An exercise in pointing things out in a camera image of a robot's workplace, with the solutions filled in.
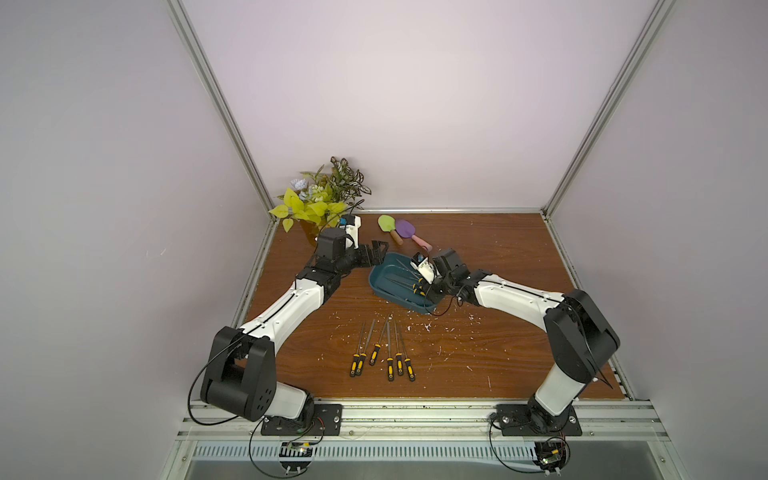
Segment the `small circuit board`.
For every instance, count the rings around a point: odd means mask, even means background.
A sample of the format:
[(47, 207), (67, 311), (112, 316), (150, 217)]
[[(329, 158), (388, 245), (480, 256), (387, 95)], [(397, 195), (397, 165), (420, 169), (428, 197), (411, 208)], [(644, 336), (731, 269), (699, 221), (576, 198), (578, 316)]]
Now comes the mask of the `small circuit board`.
[(303, 475), (313, 461), (316, 445), (310, 442), (284, 442), (278, 461), (287, 478)]
[(534, 444), (533, 463), (545, 474), (561, 475), (571, 457), (570, 446), (562, 438), (552, 438)]

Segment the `aluminium mounting rail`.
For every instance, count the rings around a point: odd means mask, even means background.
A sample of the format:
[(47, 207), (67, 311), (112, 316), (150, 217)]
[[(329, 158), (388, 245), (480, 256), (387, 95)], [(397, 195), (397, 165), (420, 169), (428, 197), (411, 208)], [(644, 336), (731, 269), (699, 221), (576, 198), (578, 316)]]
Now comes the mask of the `aluminium mounting rail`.
[[(318, 410), (326, 417), (313, 424), (308, 439), (346, 441), (399, 440), (484, 440), (488, 433), (503, 440), (530, 438), (535, 434), (518, 413), (501, 413), (491, 421), (502, 399), (327, 399)], [(205, 424), (183, 419), (174, 440), (247, 440), (259, 439), (261, 423), (232, 420), (221, 409), (192, 403), (192, 413)], [(649, 401), (580, 400), (566, 419), (563, 435), (576, 441), (659, 441), (668, 442), (669, 434)]]

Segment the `teal plastic storage box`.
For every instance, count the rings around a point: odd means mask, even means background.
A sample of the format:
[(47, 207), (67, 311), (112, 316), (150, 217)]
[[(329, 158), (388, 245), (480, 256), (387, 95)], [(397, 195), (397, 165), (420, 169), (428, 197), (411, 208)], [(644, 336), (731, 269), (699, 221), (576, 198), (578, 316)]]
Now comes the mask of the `teal plastic storage box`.
[(407, 310), (424, 315), (434, 313), (437, 303), (393, 282), (394, 279), (412, 280), (412, 277), (399, 269), (401, 264), (410, 265), (410, 258), (400, 253), (387, 253), (384, 262), (375, 266), (369, 274), (368, 281), (373, 292), (380, 298)]

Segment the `right small circuit board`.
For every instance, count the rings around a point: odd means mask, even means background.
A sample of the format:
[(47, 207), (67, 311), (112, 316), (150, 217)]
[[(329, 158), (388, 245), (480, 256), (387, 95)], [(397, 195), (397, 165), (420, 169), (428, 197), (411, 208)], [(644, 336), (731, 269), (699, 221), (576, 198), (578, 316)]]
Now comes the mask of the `right small circuit board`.
[(571, 457), (570, 446), (562, 438), (552, 438), (534, 444), (533, 463), (545, 474), (561, 475)]

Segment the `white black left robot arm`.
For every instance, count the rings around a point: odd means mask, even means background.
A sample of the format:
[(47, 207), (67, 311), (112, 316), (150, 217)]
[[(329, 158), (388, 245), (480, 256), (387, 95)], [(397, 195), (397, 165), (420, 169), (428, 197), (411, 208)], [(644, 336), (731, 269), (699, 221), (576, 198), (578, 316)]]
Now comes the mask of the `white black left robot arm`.
[(322, 231), (312, 257), (278, 300), (241, 327), (224, 327), (216, 333), (209, 360), (194, 380), (203, 402), (249, 421), (286, 420), (298, 429), (312, 425), (312, 395), (277, 380), (276, 357), (346, 276), (383, 263), (389, 244), (380, 240), (362, 244), (357, 230), (348, 224)]

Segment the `left small circuit board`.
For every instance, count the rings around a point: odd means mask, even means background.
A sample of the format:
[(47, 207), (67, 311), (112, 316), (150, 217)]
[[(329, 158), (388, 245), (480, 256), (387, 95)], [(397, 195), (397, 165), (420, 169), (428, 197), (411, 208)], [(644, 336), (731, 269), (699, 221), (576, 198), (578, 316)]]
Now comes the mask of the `left small circuit board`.
[(303, 475), (313, 461), (316, 445), (310, 442), (284, 442), (278, 461), (287, 478)]

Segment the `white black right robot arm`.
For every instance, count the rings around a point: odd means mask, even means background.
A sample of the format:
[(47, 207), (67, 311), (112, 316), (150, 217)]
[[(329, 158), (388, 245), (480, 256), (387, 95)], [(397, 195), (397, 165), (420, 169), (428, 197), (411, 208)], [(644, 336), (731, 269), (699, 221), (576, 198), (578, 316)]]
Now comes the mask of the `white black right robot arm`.
[(483, 269), (472, 271), (453, 249), (432, 258), (417, 253), (410, 266), (430, 300), (451, 296), (507, 313), (547, 334), (554, 365), (526, 407), (525, 425), (536, 433), (554, 433), (566, 426), (573, 401), (600, 377), (621, 345), (618, 334), (583, 290), (539, 290)]

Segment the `artificial green leafy plant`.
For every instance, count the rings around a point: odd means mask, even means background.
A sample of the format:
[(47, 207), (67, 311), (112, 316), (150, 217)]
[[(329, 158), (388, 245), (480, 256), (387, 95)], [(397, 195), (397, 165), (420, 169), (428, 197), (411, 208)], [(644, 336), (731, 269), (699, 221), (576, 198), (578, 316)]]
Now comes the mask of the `artificial green leafy plant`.
[(318, 231), (336, 227), (342, 216), (359, 208), (372, 194), (364, 173), (346, 158), (331, 157), (329, 164), (305, 171), (291, 180), (269, 214), (289, 232), (298, 222)]

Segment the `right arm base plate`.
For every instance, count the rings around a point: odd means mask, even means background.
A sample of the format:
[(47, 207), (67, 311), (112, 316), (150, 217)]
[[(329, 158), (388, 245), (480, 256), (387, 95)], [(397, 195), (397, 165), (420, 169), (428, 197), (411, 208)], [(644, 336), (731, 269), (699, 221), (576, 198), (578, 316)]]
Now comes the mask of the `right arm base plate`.
[(551, 415), (541, 407), (521, 403), (498, 404), (490, 420), (501, 429), (503, 436), (553, 437), (583, 435), (576, 411), (572, 405), (558, 415)]

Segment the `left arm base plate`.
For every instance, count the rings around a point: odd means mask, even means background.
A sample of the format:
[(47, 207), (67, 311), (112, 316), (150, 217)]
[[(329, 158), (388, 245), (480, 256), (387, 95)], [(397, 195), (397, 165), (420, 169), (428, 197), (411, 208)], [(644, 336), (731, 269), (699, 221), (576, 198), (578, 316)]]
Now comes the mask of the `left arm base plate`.
[(338, 403), (313, 404), (297, 419), (266, 417), (260, 427), (262, 436), (307, 437), (338, 436), (343, 419), (343, 405)]

